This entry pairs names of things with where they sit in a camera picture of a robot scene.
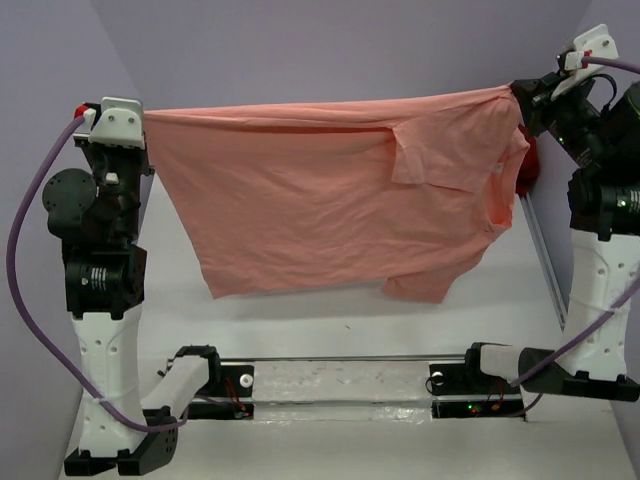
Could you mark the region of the red t shirt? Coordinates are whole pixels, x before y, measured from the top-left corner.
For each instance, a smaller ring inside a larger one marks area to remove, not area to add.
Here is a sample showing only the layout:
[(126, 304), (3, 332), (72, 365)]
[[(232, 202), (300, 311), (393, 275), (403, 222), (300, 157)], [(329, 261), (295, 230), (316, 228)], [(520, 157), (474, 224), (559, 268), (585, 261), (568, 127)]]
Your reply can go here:
[(529, 134), (524, 125), (520, 125), (519, 130), (529, 145), (529, 149), (524, 156), (516, 181), (516, 193), (520, 197), (524, 197), (531, 192), (539, 178), (540, 161), (536, 138)]

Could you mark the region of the pink t shirt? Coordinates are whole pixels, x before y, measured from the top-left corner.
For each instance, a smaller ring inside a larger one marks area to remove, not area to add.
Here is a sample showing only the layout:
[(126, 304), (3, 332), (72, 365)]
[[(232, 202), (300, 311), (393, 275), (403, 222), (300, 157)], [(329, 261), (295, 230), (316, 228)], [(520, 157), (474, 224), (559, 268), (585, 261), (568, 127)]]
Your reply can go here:
[(511, 227), (529, 148), (505, 85), (153, 110), (144, 123), (216, 298), (378, 281), (439, 303)]

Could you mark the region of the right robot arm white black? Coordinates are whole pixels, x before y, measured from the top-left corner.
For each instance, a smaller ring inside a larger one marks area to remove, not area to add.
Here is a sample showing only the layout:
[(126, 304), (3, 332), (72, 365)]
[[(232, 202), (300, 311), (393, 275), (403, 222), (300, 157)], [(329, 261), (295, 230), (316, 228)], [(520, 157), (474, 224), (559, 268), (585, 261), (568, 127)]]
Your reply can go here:
[(628, 302), (639, 289), (639, 85), (594, 107), (585, 79), (563, 93), (562, 78), (516, 80), (526, 130), (549, 133), (575, 162), (568, 183), (573, 277), (556, 350), (475, 343), (462, 384), (482, 392), (496, 378), (537, 394), (636, 402), (624, 357)]

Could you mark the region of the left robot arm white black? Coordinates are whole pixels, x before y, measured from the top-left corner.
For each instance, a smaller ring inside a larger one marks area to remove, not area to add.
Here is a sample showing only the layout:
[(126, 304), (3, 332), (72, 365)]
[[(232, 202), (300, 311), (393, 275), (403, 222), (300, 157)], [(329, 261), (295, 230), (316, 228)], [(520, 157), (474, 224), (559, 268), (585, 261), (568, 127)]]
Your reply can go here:
[(61, 241), (66, 307), (81, 350), (84, 420), (64, 472), (142, 477), (173, 459), (191, 401), (220, 386), (221, 361), (213, 346), (183, 347), (141, 397), (147, 253), (136, 241), (140, 183), (153, 170), (143, 148), (93, 143), (85, 134), (74, 144), (89, 168), (60, 171), (42, 194), (49, 232)]

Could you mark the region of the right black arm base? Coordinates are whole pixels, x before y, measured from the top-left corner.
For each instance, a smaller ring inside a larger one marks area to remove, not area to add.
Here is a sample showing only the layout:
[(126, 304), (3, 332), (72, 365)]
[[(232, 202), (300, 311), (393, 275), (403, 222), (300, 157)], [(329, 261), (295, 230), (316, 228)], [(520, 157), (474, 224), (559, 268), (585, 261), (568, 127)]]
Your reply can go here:
[(431, 364), (425, 388), (435, 420), (509, 417), (524, 409), (519, 390), (500, 377), (470, 372), (463, 363)]

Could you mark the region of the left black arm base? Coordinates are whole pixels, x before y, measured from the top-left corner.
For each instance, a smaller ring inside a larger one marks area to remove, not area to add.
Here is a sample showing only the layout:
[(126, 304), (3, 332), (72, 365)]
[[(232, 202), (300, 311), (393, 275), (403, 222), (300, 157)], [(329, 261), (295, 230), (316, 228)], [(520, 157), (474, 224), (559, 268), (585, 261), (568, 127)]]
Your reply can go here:
[(254, 365), (223, 362), (214, 348), (206, 351), (201, 358), (207, 362), (208, 377), (188, 407), (188, 419), (252, 420)]

